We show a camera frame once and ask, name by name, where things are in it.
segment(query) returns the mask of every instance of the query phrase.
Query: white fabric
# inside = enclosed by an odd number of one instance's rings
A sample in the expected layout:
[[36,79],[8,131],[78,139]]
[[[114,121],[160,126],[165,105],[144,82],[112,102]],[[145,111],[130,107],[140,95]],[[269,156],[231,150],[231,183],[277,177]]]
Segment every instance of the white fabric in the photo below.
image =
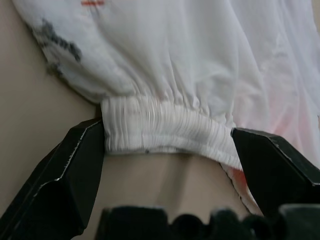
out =
[[108,151],[176,149],[240,169],[237,126],[281,135],[320,167],[311,0],[13,2],[48,62],[102,102]]

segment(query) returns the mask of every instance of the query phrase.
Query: white cloth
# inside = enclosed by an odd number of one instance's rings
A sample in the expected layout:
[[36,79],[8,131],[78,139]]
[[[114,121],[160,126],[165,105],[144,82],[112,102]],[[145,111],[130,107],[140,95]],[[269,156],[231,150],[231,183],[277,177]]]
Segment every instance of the white cloth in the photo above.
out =
[[101,102],[107,151],[187,151],[241,169],[237,126],[281,135],[320,167],[311,0],[13,2],[48,62]]

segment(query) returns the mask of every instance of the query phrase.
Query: gathered fabric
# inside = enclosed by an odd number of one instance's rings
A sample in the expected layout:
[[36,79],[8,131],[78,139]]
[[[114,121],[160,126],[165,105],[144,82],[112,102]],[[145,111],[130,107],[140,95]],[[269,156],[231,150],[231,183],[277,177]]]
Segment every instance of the gathered fabric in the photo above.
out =
[[109,153],[200,154],[239,186],[241,127],[284,137],[320,168],[311,0],[13,2],[49,67],[101,103]]

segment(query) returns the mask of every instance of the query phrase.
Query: beige background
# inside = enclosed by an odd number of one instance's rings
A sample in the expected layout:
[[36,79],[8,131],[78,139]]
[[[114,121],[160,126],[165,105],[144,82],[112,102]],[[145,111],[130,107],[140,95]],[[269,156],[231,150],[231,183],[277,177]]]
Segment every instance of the beige background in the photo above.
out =
[[[314,10],[320,13],[320,0]],[[320,14],[315,19],[320,23]],[[0,216],[37,163],[71,127],[95,114],[95,106],[47,74],[13,4],[0,0]],[[187,154],[113,156],[105,160],[88,229],[75,239],[94,239],[103,208],[132,204],[164,206],[170,219],[193,213],[206,222],[210,210],[220,207],[247,214],[212,160]]]

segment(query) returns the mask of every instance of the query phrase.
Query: elastic waistband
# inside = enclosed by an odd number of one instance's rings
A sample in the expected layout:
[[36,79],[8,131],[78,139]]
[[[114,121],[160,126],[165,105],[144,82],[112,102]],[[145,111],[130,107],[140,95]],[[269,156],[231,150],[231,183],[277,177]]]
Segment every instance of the elastic waistband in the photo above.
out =
[[199,154],[241,169],[231,128],[196,110],[152,97],[110,97],[101,104],[106,151]]

